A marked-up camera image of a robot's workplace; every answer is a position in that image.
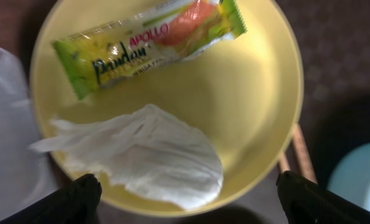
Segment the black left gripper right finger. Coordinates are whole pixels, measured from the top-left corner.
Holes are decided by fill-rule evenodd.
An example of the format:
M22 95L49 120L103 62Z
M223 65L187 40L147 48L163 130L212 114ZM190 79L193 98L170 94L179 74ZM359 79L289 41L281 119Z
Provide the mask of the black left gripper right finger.
M370 224L370 212L293 172L278 176L277 192L289 224Z

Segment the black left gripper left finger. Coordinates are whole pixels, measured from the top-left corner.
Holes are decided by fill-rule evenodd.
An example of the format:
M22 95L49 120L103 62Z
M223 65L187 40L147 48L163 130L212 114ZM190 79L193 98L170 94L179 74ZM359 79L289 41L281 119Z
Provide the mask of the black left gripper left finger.
M85 174L0 224L96 224L102 186L93 174Z

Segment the white tissue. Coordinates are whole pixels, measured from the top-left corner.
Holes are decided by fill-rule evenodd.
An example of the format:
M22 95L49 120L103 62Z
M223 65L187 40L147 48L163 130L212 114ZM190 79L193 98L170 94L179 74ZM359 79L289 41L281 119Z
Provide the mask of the white tissue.
M185 210L207 205L222 190L222 162L208 138L156 105L95 123L50 123L55 136L30 149L63 151L72 172L104 173L111 186Z

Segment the green snack wrapper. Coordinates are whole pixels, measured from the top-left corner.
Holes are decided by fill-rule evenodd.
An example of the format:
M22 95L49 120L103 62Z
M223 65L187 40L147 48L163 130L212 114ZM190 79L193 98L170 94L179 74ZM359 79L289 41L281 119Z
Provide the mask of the green snack wrapper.
M247 28L234 0L167 1L53 41L78 99L167 63L190 60Z

